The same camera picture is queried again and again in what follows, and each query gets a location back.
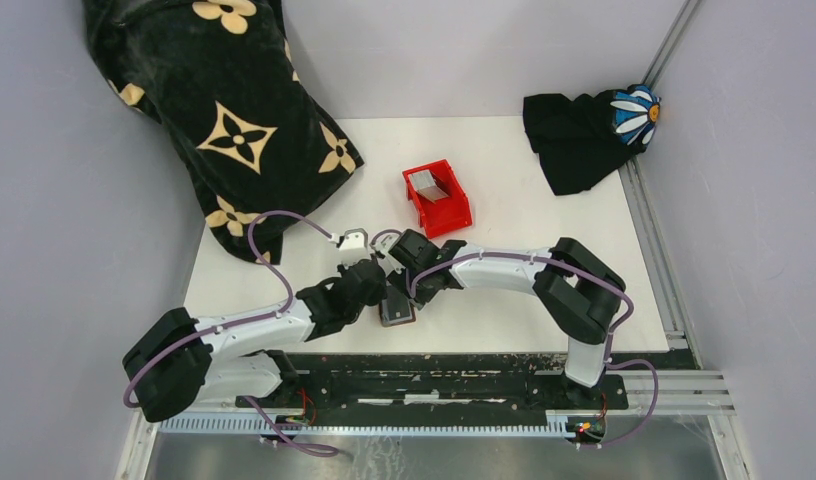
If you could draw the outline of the red plastic bin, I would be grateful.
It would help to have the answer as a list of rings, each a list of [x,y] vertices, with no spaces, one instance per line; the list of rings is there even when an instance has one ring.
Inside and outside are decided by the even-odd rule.
[[[406,197],[427,237],[441,237],[473,225],[468,196],[446,159],[404,170],[402,177]]]

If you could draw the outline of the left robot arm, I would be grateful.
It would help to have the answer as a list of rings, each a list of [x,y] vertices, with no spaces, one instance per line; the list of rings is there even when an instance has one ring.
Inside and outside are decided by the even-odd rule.
[[[239,396],[287,406],[299,382],[285,348],[340,332],[385,296],[385,271],[365,259],[261,309],[219,317],[169,310],[123,357],[123,402],[153,423]]]

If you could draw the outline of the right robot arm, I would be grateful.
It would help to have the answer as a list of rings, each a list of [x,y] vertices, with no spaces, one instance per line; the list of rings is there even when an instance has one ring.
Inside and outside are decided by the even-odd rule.
[[[561,237],[532,250],[485,248],[464,240],[437,246],[418,231],[372,244],[392,285],[417,307],[444,290],[497,289],[537,298],[568,338],[564,400],[586,408],[602,393],[614,332],[633,312],[624,280],[579,241]]]

